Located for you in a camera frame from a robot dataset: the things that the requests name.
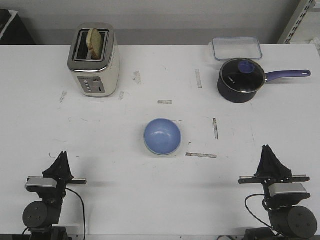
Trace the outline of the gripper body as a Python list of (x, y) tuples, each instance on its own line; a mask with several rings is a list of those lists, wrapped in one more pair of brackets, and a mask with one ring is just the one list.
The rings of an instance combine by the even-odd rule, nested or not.
[(240, 176), (238, 179), (239, 184), (267, 184), (274, 183), (304, 183), (310, 181), (310, 177), (306, 174), (289, 174), (282, 176), (275, 175), (248, 175)]
[[(48, 177), (43, 177), (43, 176), (28, 176), (29, 177), (41, 177), (41, 178), (48, 178)], [(49, 179), (54, 179), (57, 181), (57, 186), (58, 186), (58, 181), (62, 181), (64, 184), (69, 185), (86, 185), (87, 184), (87, 179), (86, 178), (76, 178), (74, 177), (73, 179), (62, 179), (62, 178), (49, 178)]]

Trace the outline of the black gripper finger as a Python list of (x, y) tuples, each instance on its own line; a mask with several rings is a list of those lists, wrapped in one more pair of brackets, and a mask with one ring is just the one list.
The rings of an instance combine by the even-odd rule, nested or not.
[(259, 161), (256, 173), (254, 174), (254, 176), (256, 177), (262, 177), (267, 173), (267, 170), (265, 168), (265, 160), (267, 159), (267, 150), (268, 150), (268, 145), (263, 145), (260, 161)]
[(266, 146), (267, 171), (273, 177), (292, 177), (292, 170), (284, 166), (269, 145)]

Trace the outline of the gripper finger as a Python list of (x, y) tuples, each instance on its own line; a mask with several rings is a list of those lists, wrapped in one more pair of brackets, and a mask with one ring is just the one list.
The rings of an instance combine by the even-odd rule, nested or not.
[(42, 172), (44, 178), (63, 178), (64, 170), (63, 164), (65, 159), (65, 152), (62, 151), (55, 162), (45, 171)]
[(74, 176), (72, 175), (72, 172), (71, 172), (71, 168), (68, 160), (68, 153), (66, 151), (64, 152), (64, 163), (65, 163), (65, 179), (73, 179)]

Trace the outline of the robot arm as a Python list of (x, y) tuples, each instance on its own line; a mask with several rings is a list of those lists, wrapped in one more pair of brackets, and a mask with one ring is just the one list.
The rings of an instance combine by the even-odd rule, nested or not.
[[(271, 187), (275, 184), (289, 183), (293, 179), (292, 170), (284, 166), (269, 145), (262, 147), (261, 159), (257, 172), (251, 177), (241, 177), (239, 184), (260, 183), (263, 186), (263, 207), (270, 216), (292, 206), (289, 199), (272, 195)], [(59, 223), (64, 197), (68, 184), (85, 185), (87, 181), (75, 179), (72, 175), (68, 154), (62, 151), (55, 162), (41, 177), (29, 177), (25, 188), (37, 193), (40, 200), (30, 203), (24, 210), (22, 220), (30, 231), (32, 240), (68, 240), (65, 227)]]
[(248, 228), (245, 240), (310, 240), (316, 235), (318, 223), (311, 210), (299, 203), (310, 198), (303, 183), (310, 178), (294, 175), (276, 157), (269, 145), (263, 145), (260, 162), (253, 176), (241, 176), (239, 184), (261, 184), (262, 207), (270, 223)]

